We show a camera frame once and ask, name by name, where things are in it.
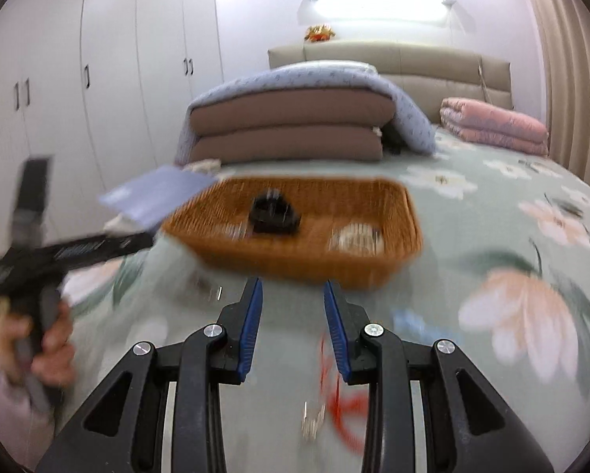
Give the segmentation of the gold metal ring clasp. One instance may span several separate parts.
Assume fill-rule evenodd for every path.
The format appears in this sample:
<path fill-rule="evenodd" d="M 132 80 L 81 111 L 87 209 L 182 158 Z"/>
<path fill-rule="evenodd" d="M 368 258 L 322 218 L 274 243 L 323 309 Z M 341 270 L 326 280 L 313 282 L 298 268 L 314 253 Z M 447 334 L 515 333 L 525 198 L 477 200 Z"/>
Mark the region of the gold metal ring clasp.
<path fill-rule="evenodd" d="M 300 425 L 301 438 L 304 442 L 312 442 L 317 439 L 320 428 L 323 427 L 326 419 L 325 404 L 303 404 L 302 419 Z"/>

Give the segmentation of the black scrunchie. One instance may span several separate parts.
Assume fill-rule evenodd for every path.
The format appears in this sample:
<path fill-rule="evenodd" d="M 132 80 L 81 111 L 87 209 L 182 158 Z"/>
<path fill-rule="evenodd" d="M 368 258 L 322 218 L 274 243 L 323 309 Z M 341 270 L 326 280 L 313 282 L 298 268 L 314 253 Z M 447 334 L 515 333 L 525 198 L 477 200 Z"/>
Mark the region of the black scrunchie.
<path fill-rule="evenodd" d="M 248 220 L 256 234 L 294 235 L 301 215 L 277 189 L 267 189 L 252 203 Z"/>

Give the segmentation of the light blue hair clip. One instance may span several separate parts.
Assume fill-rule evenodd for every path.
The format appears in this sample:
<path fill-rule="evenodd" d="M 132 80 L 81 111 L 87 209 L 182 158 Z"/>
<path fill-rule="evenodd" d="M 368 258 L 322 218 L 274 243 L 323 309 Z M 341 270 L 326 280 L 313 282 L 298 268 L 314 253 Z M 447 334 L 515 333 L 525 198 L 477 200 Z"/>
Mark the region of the light blue hair clip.
<path fill-rule="evenodd" d="M 395 309 L 391 312 L 393 332 L 405 341 L 432 346 L 441 339 L 456 345 L 463 343 L 463 336 L 429 324 L 420 314 L 410 309 Z"/>

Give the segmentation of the blue folder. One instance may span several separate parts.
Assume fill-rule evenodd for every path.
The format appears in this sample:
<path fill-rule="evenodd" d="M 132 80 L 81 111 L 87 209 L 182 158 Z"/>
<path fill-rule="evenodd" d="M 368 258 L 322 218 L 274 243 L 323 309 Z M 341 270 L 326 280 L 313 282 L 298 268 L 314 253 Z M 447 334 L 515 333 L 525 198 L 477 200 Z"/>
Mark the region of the blue folder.
<path fill-rule="evenodd" d="M 163 166 L 119 185 L 99 198 L 114 211 L 104 223 L 110 234 L 156 232 L 178 207 L 214 185 L 216 175 Z"/>

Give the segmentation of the floral green bedspread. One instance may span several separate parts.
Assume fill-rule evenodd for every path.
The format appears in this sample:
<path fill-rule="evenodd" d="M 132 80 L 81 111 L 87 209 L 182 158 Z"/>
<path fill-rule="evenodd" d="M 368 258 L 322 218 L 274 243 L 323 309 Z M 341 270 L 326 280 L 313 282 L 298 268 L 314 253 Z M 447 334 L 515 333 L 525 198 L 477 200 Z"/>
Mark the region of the floral green bedspread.
<path fill-rule="evenodd" d="M 274 161 L 216 175 L 217 182 L 311 176 L 403 185 L 423 246 L 380 287 L 207 266 L 163 232 L 167 219 L 156 232 L 139 231 L 153 235 L 152 247 L 67 274 L 62 297 L 74 325 L 76 378 L 63 389 L 0 383 L 0 472 L 40 472 L 63 426 L 127 351 L 140 342 L 182 343 L 238 302 L 250 277 L 263 283 L 263 310 L 246 380 L 219 387 L 223 472 L 365 472 L 369 389 L 347 384 L 337 370 L 324 306 L 329 281 L 387 330 L 393 310 L 410 309 L 463 336 L 457 346 L 538 441 L 550 472 L 590 472 L 590 186 L 547 159 L 444 132 L 436 140 L 428 157 Z M 196 274 L 223 287 L 220 301 L 199 296 Z M 301 438 L 305 402 L 326 405 L 312 442 Z"/>

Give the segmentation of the cream fluffy cloth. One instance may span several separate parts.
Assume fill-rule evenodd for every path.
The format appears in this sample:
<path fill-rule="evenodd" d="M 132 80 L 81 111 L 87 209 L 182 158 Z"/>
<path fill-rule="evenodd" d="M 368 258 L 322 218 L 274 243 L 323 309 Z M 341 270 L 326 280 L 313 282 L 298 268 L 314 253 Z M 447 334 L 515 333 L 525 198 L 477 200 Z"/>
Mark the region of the cream fluffy cloth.
<path fill-rule="evenodd" d="M 191 172 L 209 176 L 216 176 L 221 171 L 221 161 L 219 159 L 204 159 L 193 161 L 182 168 L 184 172 Z"/>

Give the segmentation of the white wardrobe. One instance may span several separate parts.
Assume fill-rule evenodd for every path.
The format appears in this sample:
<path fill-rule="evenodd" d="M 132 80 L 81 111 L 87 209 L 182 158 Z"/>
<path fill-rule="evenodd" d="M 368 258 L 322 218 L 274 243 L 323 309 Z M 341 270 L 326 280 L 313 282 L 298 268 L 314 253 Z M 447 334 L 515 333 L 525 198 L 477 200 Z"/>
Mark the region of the white wardrobe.
<path fill-rule="evenodd" d="M 0 0 L 0 253 L 23 160 L 53 159 L 49 238 L 98 232 L 221 80 L 215 0 Z"/>

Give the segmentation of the brown wicker basket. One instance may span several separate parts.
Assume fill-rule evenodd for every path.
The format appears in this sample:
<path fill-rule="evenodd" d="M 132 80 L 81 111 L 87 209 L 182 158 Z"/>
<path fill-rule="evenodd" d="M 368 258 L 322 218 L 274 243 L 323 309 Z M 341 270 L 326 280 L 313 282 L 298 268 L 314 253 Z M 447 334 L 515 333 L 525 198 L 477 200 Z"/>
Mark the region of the brown wicker basket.
<path fill-rule="evenodd" d="M 296 234 L 253 232 L 248 215 L 267 189 L 301 215 Z M 349 289 L 386 284 L 423 246 L 408 190 L 385 178 L 230 177 L 175 210 L 162 229 L 207 266 Z"/>

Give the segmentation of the folded brown quilt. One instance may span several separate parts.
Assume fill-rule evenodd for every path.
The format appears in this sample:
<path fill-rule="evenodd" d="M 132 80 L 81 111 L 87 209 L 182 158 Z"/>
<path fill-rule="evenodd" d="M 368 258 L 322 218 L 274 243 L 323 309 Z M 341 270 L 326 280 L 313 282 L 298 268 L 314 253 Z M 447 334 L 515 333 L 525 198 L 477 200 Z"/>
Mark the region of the folded brown quilt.
<path fill-rule="evenodd" d="M 382 127 L 395 105 L 365 89 L 295 89 L 242 95 L 194 108 L 179 162 L 382 159 Z"/>

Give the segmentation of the blue patterned blanket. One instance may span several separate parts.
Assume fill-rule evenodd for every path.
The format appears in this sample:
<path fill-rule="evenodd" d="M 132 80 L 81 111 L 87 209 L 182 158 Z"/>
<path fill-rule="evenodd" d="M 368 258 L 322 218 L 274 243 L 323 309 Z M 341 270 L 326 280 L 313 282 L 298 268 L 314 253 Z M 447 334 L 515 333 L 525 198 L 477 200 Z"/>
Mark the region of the blue patterned blanket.
<path fill-rule="evenodd" d="M 398 138 L 412 152 L 432 155 L 436 149 L 435 131 L 425 113 L 411 97 L 381 75 L 348 66 L 320 65 L 318 62 L 269 69 L 220 84 L 193 99 L 187 107 L 174 157 L 175 164 L 188 164 L 197 143 L 197 133 L 190 124 L 191 111 L 238 96 L 293 89 L 367 89 L 387 96 L 395 105 L 391 120 Z"/>

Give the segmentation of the folded pink blanket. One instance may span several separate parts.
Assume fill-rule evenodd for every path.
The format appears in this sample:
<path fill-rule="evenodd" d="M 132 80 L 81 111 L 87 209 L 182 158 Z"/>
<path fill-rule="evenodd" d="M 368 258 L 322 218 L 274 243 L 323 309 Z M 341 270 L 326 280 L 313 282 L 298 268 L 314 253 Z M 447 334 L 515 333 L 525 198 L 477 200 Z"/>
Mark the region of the folded pink blanket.
<path fill-rule="evenodd" d="M 533 156 L 548 155 L 546 126 L 526 114 L 475 99 L 449 97 L 442 101 L 439 115 L 442 127 L 460 140 Z"/>

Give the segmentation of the beige padded headboard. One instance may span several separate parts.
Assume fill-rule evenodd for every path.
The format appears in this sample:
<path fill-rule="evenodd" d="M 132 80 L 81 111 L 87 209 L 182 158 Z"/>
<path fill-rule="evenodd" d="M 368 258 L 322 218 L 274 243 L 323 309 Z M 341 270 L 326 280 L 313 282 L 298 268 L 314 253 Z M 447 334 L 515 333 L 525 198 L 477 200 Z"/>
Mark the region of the beige padded headboard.
<path fill-rule="evenodd" d="M 370 64 L 404 90 L 431 119 L 442 99 L 463 97 L 514 108 L 510 63 L 476 52 L 386 41 L 330 41 L 268 50 L 269 66 L 320 60 Z"/>

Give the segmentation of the orange plush toy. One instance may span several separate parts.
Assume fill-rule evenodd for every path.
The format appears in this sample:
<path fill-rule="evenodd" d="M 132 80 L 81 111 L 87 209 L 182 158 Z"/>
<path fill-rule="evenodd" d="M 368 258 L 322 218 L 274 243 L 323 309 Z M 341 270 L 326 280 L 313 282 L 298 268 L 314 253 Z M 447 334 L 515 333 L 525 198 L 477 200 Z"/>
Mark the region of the orange plush toy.
<path fill-rule="evenodd" d="M 327 42 L 333 39 L 335 32 L 326 24 L 316 24 L 307 29 L 304 40 L 308 43 Z"/>

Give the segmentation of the beige pleated curtain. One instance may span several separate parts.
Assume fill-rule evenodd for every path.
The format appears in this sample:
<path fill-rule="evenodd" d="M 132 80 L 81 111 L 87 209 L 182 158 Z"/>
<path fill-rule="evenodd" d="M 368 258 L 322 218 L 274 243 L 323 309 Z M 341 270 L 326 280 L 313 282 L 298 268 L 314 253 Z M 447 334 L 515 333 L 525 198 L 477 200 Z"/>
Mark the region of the beige pleated curtain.
<path fill-rule="evenodd" d="M 590 11 L 583 0 L 530 0 L 541 38 L 549 155 L 590 185 Z"/>

